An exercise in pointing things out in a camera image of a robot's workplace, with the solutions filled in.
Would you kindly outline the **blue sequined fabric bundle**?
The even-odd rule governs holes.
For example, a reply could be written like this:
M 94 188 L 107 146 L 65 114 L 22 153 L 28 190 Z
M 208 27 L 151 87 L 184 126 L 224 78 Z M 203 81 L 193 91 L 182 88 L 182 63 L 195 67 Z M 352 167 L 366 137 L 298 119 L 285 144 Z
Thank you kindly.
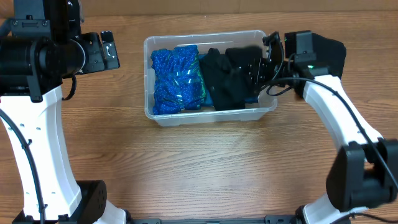
M 199 110 L 206 100 L 206 87 L 197 46 L 155 50 L 150 58 L 155 71 L 153 113 Z

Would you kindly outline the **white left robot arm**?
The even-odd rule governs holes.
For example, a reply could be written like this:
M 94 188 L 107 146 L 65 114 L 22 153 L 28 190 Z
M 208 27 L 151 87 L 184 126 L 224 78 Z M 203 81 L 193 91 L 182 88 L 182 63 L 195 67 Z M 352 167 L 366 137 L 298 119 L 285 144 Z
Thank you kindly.
M 80 1 L 18 0 L 1 26 L 1 121 L 24 191 L 16 223 L 131 223 L 102 180 L 76 180 L 62 126 L 62 84 L 117 69 L 110 31 L 82 33 Z

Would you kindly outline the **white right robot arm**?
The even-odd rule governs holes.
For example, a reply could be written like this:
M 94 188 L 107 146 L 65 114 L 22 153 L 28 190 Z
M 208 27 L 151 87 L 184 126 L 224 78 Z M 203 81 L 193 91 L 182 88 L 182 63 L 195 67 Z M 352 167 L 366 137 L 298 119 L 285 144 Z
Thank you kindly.
M 385 139 L 359 113 L 343 89 L 346 47 L 309 30 L 263 38 L 267 57 L 254 85 L 294 90 L 319 115 L 337 149 L 326 191 L 293 215 L 268 215 L 266 223 L 349 223 L 397 199 L 397 141 Z

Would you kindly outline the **blue denim jeans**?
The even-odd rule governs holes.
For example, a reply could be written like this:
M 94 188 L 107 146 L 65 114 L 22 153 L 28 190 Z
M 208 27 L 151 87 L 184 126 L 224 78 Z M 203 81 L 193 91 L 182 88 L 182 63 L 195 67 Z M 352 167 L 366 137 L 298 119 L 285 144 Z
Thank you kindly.
M 254 96 L 254 97 L 250 97 L 250 98 L 246 98 L 245 99 L 245 103 L 257 103 L 258 102 L 258 97 Z M 213 107 L 213 100 L 211 98 L 210 95 L 210 91 L 209 89 L 206 88 L 206 98 L 204 100 L 204 102 L 201 104 L 202 107 L 206 106 L 206 107 Z

